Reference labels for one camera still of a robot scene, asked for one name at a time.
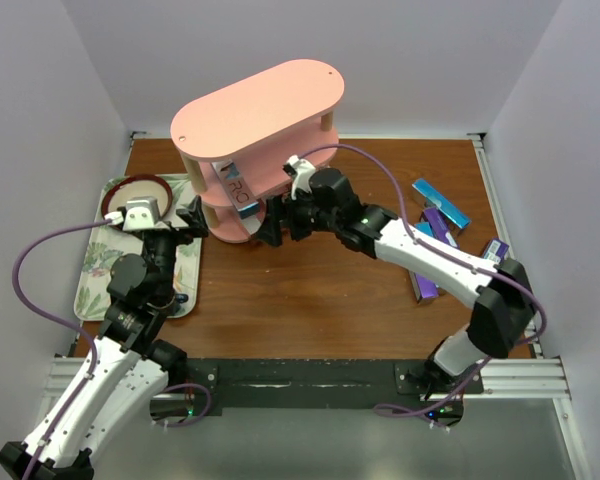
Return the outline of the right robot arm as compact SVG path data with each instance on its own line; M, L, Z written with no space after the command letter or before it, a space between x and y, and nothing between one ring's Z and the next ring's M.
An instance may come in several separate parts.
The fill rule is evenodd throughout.
M426 277L471 309L467 326L441 341L414 374L416 382L443 389L481 360L507 358L540 313L518 261L493 263L425 235L394 212L362 202L337 169L286 171L291 189L266 200L257 239L279 246L285 233L300 241L329 232L349 250Z

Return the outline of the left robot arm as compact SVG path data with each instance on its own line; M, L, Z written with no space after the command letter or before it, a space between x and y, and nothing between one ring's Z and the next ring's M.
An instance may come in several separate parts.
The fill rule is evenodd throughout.
M186 370L187 355L157 338L165 320L188 297L174 287L177 250L209 234L200 197L177 209L181 224L159 216L153 197L86 224L115 226L140 240L140 253L124 254L110 270L106 309L96 336L35 305L20 283L27 246L12 269L16 296L31 311L66 326L88 343L89 352L59 400L22 441L6 443L0 465L13 479L90 479L98 450L133 413Z

